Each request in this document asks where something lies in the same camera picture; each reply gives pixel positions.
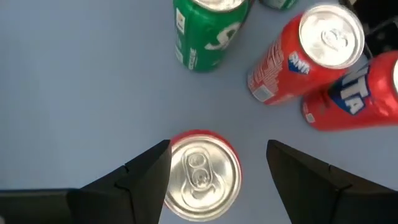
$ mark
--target can top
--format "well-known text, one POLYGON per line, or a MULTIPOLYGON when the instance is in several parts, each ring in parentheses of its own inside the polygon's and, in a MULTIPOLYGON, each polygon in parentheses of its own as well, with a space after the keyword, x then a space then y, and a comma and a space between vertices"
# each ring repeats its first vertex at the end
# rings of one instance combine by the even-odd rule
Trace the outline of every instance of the can top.
POLYGON ((305 53, 317 64, 348 68, 362 54, 365 36, 359 19, 344 6, 318 4, 304 12, 299 26, 305 53))
POLYGON ((199 6, 214 12, 232 11, 242 5, 245 0, 192 0, 199 6))
POLYGON ((165 204, 195 222, 220 217, 238 196, 241 169, 230 145, 210 134, 189 134, 172 144, 165 204))

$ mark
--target table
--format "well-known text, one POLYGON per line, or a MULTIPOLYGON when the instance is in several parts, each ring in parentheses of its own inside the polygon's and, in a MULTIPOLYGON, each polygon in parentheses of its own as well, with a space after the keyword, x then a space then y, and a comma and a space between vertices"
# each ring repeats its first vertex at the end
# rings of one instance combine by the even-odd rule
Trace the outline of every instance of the table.
MULTIPOLYGON (((82 187, 162 139, 212 129, 239 153, 243 186, 210 223, 289 223, 266 161, 277 139, 398 189, 398 128, 321 133, 299 100, 264 106, 246 72, 294 15, 255 3, 221 67, 174 55, 172 1, 13 0, 0 7, 0 189, 82 187)), ((188 223, 163 209, 160 223, 188 223)))

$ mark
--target soda can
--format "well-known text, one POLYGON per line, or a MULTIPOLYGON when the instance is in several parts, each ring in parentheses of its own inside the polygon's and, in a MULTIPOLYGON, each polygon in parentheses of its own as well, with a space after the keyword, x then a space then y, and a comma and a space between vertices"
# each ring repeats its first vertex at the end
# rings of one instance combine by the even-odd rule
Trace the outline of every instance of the soda can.
POLYGON ((209 72, 224 57, 248 11, 247 0, 173 0, 177 59, 189 70, 209 72))
POLYGON ((239 159, 230 143, 205 130, 191 130, 171 141, 172 164, 165 204, 189 221, 224 214, 241 188, 239 159))
POLYGON ((259 0, 261 4, 280 10, 290 9, 296 0, 259 0))
POLYGON ((398 124, 398 51, 378 55, 329 88, 304 96, 302 113, 322 131, 398 124))
POLYGON ((363 51, 358 18, 338 4, 319 4, 292 19, 248 74, 251 93, 281 103, 343 76, 363 51))

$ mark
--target green soda can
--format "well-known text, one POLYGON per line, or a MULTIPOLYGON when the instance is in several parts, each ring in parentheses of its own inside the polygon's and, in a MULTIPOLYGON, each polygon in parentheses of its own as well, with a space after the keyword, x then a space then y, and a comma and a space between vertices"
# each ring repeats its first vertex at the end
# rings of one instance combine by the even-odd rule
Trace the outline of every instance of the green soda can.
POLYGON ((290 9, 296 0, 259 0, 261 4, 272 7, 274 9, 290 9))
POLYGON ((173 0, 173 5, 178 60, 196 72, 214 70, 246 18, 248 0, 173 0))

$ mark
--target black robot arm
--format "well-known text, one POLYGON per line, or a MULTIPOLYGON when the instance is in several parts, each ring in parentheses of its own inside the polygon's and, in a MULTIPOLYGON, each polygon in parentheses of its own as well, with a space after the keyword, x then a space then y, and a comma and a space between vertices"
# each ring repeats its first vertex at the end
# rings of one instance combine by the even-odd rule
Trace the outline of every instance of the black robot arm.
POLYGON ((169 144, 161 141, 81 189, 0 191, 0 217, 6 224, 158 224, 169 183, 169 144))

